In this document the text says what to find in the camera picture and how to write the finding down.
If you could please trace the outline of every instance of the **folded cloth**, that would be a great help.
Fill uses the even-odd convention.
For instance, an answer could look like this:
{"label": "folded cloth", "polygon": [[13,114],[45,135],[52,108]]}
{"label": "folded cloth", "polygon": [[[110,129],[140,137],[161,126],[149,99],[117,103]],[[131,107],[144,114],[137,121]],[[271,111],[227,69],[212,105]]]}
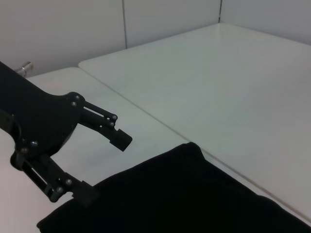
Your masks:
{"label": "folded cloth", "polygon": [[84,208],[70,200],[38,223],[42,233],[311,233],[272,200],[183,144],[95,185],[101,197]]}

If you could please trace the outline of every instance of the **bolt head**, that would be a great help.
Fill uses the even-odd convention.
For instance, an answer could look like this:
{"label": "bolt head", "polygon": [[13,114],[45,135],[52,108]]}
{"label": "bolt head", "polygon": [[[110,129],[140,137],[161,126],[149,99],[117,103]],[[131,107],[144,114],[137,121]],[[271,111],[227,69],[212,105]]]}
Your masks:
{"label": "bolt head", "polygon": [[20,149],[20,152],[22,152],[23,154],[27,154],[28,153],[28,148],[27,147],[23,147]]}
{"label": "bolt head", "polygon": [[56,191],[57,191],[58,193],[63,193],[64,189],[63,189],[62,187],[57,187],[57,188],[56,188]]}
{"label": "bolt head", "polygon": [[39,146],[39,143],[37,141],[32,141],[30,144],[31,144],[32,147]]}
{"label": "bolt head", "polygon": [[71,179],[67,179],[67,180],[66,180],[66,184],[67,184],[67,185],[72,185],[72,180],[71,180]]}

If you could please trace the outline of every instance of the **black cloth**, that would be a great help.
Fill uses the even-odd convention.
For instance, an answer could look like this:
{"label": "black cloth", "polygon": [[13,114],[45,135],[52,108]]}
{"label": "black cloth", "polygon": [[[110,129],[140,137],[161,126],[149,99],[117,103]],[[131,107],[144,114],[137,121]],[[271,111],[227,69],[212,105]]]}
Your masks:
{"label": "black cloth", "polygon": [[42,233],[311,233],[275,202],[258,196],[183,144],[96,185],[85,209],[70,200],[38,223]]}

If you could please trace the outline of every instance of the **white table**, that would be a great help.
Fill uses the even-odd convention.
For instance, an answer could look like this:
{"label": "white table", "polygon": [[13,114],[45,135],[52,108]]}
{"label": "white table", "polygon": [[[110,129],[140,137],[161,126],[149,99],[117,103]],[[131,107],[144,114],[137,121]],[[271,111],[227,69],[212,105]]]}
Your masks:
{"label": "white table", "polygon": [[[117,114],[116,128],[133,137],[131,145],[122,152],[99,133],[78,125],[70,140],[52,159],[65,172],[91,185],[187,142],[78,68],[29,80],[51,94],[80,93],[88,102]],[[26,174],[11,166],[14,143],[2,130],[0,148],[0,232],[39,232],[38,221],[69,200],[71,193],[51,203]]]}
{"label": "white table", "polygon": [[311,47],[217,24],[80,68],[311,219]]}

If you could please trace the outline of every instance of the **robotic arm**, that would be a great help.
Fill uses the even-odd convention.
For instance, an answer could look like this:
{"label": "robotic arm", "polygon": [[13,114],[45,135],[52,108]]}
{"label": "robotic arm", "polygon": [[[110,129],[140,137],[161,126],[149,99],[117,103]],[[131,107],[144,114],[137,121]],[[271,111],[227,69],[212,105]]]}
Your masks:
{"label": "robotic arm", "polygon": [[98,198],[95,188],[64,172],[51,156],[67,142],[78,123],[124,151],[132,138],[115,130],[117,119],[78,93],[50,95],[0,62],[0,128],[15,142],[11,165],[25,172],[51,202],[66,192],[72,192],[84,206]]}

